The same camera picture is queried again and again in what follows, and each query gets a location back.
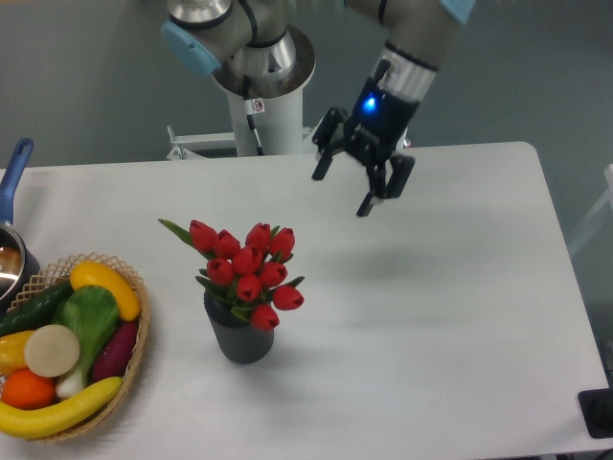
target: red tulip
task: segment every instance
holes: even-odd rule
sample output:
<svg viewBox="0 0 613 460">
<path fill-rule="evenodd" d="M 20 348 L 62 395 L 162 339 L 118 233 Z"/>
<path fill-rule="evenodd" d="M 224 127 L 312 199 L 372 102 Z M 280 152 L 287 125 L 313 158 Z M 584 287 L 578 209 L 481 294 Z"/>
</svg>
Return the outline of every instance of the red tulip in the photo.
<svg viewBox="0 0 613 460">
<path fill-rule="evenodd" d="M 273 288 L 280 285 L 287 277 L 287 269 L 283 264 L 264 262 L 261 266 L 260 281 L 263 288 Z"/>
<path fill-rule="evenodd" d="M 190 223 L 190 236 L 193 247 L 199 252 L 209 252 L 215 245 L 217 232 L 206 223 L 192 220 Z"/>
<path fill-rule="evenodd" d="M 232 259 L 240 251 L 240 243 L 227 230 L 221 230 L 214 245 L 215 255 L 221 259 Z"/>
<path fill-rule="evenodd" d="M 270 254 L 274 256 L 278 252 L 282 252 L 281 262 L 285 262 L 289 259 L 295 242 L 294 231 L 291 228 L 282 228 L 270 242 Z"/>
<path fill-rule="evenodd" d="M 270 244 L 270 225 L 267 223 L 258 223 L 247 234 L 245 244 L 254 244 L 263 254 L 268 250 Z"/>
<path fill-rule="evenodd" d="M 279 316 L 268 304 L 259 304 L 251 312 L 251 325 L 263 331 L 279 326 Z"/>
<path fill-rule="evenodd" d="M 260 268 L 263 255 L 254 244 L 243 247 L 232 259 L 232 267 L 237 275 L 255 273 Z"/>
<path fill-rule="evenodd" d="M 261 283 L 254 274 L 242 276 L 238 279 L 237 296 L 245 302 L 253 302 L 261 293 Z"/>
<path fill-rule="evenodd" d="M 293 286 L 279 286 L 272 294 L 272 301 L 279 310 L 296 310 L 303 305 L 305 298 Z"/>
<path fill-rule="evenodd" d="M 234 269 L 225 259 L 211 259 L 207 263 L 207 274 L 216 285 L 229 286 L 234 280 Z"/>
</svg>

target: yellow banana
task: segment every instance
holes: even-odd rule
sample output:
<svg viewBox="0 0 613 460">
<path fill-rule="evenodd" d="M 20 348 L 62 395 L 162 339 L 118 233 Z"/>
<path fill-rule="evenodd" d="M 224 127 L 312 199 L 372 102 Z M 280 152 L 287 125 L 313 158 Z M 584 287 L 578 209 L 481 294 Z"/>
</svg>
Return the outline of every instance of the yellow banana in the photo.
<svg viewBox="0 0 613 460">
<path fill-rule="evenodd" d="M 37 410 L 16 409 L 0 402 L 0 431 L 25 439 L 59 433 L 107 405 L 121 386 L 121 377 L 110 377 L 97 381 L 72 398 Z"/>
</svg>

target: blue pot handle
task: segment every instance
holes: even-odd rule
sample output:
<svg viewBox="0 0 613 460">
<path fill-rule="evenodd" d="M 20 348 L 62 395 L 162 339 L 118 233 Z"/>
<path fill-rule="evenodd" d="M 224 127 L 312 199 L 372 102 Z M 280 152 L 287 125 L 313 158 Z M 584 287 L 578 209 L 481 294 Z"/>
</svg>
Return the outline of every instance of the blue pot handle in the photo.
<svg viewBox="0 0 613 460">
<path fill-rule="evenodd" d="M 11 162 L 0 182 L 0 223 L 12 224 L 12 204 L 21 174 L 26 169 L 34 148 L 32 139 L 21 139 L 15 147 Z"/>
</svg>

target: yellow pepper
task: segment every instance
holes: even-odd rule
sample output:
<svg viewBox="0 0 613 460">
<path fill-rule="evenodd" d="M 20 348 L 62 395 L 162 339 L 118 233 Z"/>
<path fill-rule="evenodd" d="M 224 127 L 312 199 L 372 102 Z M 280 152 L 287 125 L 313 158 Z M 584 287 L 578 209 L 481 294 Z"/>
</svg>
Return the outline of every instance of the yellow pepper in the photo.
<svg viewBox="0 0 613 460">
<path fill-rule="evenodd" d="M 97 381 L 68 400 L 36 410 L 21 410 L 0 402 L 0 431 L 35 439 L 59 433 L 95 414 L 115 398 L 120 377 Z"/>
<path fill-rule="evenodd" d="M 132 287 L 108 265 L 94 261 L 80 262 L 70 272 L 70 284 L 74 290 L 83 286 L 100 286 L 110 290 L 123 321 L 132 321 L 141 312 L 141 304 Z"/>
<path fill-rule="evenodd" d="M 0 337 L 0 374 L 9 376 L 19 369 L 28 367 L 23 350 L 33 333 L 34 331 L 24 331 Z"/>
</svg>

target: gray vase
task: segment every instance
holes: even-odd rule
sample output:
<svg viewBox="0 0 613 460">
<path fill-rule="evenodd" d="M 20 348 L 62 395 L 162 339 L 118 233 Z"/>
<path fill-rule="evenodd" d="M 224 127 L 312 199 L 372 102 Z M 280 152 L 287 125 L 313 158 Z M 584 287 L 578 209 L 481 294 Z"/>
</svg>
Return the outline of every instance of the gray vase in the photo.
<svg viewBox="0 0 613 460">
<path fill-rule="evenodd" d="M 274 331 L 256 329 L 230 313 L 230 308 L 209 292 L 204 292 L 204 308 L 209 315 L 221 352 L 239 364 L 256 362 L 270 351 Z"/>
</svg>

